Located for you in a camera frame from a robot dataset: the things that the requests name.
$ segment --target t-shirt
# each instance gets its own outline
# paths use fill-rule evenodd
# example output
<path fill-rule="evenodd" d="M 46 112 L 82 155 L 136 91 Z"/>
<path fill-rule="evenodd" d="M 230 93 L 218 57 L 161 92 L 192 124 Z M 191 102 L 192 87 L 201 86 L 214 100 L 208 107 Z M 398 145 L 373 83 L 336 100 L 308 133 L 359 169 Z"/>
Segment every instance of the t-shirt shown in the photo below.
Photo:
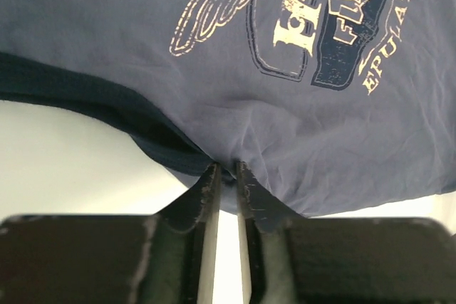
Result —
<path fill-rule="evenodd" d="M 456 0 L 0 0 L 0 98 L 213 161 L 300 214 L 456 187 Z"/>

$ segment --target dark navy fabric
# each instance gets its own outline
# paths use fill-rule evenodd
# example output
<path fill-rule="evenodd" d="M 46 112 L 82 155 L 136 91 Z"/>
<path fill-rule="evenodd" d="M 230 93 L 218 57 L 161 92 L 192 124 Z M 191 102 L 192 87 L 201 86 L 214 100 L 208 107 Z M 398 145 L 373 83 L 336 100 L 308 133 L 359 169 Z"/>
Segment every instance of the dark navy fabric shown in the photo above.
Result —
<path fill-rule="evenodd" d="M 356 210 L 455 190 L 455 9 L 0 0 L 0 93 L 104 120 L 185 174 L 245 161 L 300 214 Z"/>

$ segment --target navy printed logo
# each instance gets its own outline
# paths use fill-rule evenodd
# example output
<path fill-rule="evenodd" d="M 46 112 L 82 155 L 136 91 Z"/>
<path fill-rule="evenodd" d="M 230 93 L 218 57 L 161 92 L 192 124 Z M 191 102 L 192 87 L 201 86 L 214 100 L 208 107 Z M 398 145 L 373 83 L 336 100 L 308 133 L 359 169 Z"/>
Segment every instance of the navy printed logo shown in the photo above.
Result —
<path fill-rule="evenodd" d="M 252 58 L 267 75 L 343 90 L 355 75 L 368 93 L 400 42 L 410 0 L 191 0 L 170 44 L 181 56 L 247 7 Z"/>

